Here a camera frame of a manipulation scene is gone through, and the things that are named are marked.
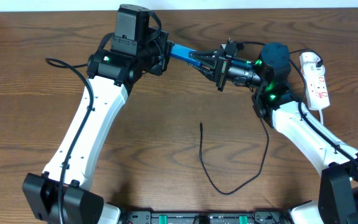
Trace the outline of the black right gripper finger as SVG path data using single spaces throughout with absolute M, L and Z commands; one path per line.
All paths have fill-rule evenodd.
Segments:
M 190 58 L 200 62 L 201 64 L 215 64 L 218 61 L 221 49 L 209 51 L 190 51 Z
M 215 69 L 196 65 L 194 66 L 194 68 L 199 71 L 203 76 L 205 76 L 209 81 L 215 82 Z

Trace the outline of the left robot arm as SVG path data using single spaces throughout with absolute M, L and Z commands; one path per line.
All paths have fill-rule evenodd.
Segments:
M 161 75 L 172 42 L 157 15 L 123 4 L 116 29 L 106 34 L 80 75 L 85 90 L 73 121 L 40 175 L 27 174 L 22 190 L 36 219 L 47 223 L 118 223 L 121 210 L 92 193 L 98 157 L 110 127 L 143 73 Z

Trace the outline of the blue screen smartphone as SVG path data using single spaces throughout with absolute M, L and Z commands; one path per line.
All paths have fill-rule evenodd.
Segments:
M 170 56 L 184 61 L 190 65 L 194 65 L 195 67 L 202 66 L 202 63 L 193 59 L 190 54 L 196 52 L 196 50 L 185 47 L 184 45 L 180 44 L 173 44 L 172 49 L 170 50 Z

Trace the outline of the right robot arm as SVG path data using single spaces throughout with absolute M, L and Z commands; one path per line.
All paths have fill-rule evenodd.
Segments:
M 319 197 L 291 208 L 292 223 L 358 223 L 358 150 L 313 116 L 312 94 L 326 99 L 322 58 L 300 50 L 300 65 L 286 45 L 262 45 L 257 60 L 237 56 L 243 42 L 212 51 L 190 51 L 191 64 L 222 91 L 226 82 L 253 88 L 258 118 L 287 137 L 312 163 L 321 180 Z

